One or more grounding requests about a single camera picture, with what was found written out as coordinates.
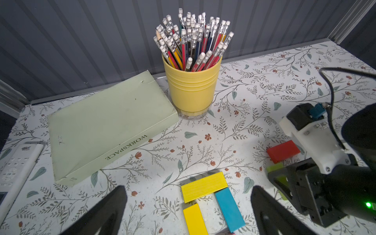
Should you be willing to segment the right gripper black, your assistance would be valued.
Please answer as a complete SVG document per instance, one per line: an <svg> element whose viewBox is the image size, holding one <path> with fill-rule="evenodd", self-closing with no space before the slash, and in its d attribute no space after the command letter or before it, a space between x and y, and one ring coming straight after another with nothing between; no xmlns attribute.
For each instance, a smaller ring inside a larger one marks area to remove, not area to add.
<svg viewBox="0 0 376 235"><path fill-rule="evenodd" d="M353 155L350 165L338 165L322 174L313 161L275 169L267 174L273 184L302 215L324 228L347 215L376 221L376 173L358 166Z"/></svg>

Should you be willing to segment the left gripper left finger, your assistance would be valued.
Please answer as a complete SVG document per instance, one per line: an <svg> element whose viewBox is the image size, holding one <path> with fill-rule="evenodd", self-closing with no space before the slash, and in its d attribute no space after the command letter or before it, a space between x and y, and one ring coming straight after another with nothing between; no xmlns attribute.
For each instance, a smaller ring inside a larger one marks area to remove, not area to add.
<svg viewBox="0 0 376 235"><path fill-rule="evenodd" d="M120 228L126 203L125 187L117 186L62 234L116 235Z"/></svg>

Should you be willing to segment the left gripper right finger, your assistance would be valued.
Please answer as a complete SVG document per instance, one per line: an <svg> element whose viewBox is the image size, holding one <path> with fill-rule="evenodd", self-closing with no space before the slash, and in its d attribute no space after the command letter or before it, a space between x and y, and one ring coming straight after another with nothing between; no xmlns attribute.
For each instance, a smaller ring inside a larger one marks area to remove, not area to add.
<svg viewBox="0 0 376 235"><path fill-rule="evenodd" d="M253 187L251 204L261 235L315 234L260 186Z"/></svg>

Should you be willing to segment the teal block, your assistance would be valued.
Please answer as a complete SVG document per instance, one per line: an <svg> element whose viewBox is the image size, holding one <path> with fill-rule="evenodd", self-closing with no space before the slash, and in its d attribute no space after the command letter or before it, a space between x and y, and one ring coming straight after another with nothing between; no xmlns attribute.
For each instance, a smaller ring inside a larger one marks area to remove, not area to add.
<svg viewBox="0 0 376 235"><path fill-rule="evenodd" d="M231 233L245 226L245 221L231 194L229 188L222 189L215 194L217 203L221 209L225 222Z"/></svg>

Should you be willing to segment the red block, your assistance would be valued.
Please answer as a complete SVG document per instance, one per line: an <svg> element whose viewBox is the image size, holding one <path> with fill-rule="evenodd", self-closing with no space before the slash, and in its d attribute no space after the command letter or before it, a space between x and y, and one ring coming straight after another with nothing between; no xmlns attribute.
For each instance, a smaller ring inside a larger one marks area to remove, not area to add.
<svg viewBox="0 0 376 235"><path fill-rule="evenodd" d="M268 148L266 152L274 164L301 153L300 149L292 140Z"/></svg>

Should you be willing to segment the yellow block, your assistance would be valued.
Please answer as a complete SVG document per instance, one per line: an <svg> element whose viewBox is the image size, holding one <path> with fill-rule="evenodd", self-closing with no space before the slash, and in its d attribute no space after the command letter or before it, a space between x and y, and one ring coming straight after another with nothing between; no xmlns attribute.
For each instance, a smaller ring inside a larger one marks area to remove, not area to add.
<svg viewBox="0 0 376 235"><path fill-rule="evenodd" d="M218 192L228 187L223 172L204 177L181 187L184 203Z"/></svg>
<svg viewBox="0 0 376 235"><path fill-rule="evenodd" d="M183 210L189 235L208 235L205 221L198 204Z"/></svg>

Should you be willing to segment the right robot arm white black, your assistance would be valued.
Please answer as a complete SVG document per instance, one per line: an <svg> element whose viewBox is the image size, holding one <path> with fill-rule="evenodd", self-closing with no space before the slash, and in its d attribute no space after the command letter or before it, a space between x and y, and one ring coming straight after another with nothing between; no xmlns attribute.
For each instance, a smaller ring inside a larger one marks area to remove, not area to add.
<svg viewBox="0 0 376 235"><path fill-rule="evenodd" d="M376 106L368 105L341 129L346 153L328 128L327 104L298 105L284 117L283 132L295 137L309 158L268 173L268 179L302 215L328 227L350 215L376 221Z"/></svg>

